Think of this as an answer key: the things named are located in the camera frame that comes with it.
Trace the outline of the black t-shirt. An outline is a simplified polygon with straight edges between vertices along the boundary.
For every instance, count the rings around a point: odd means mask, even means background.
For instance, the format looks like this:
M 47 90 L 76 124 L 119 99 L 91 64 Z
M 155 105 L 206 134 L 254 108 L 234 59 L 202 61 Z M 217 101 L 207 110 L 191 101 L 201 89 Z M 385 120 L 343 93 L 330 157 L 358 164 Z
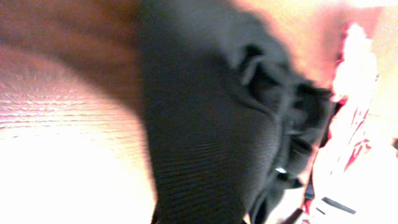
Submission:
M 153 223 L 264 223 L 330 123 L 337 1 L 140 3 Z

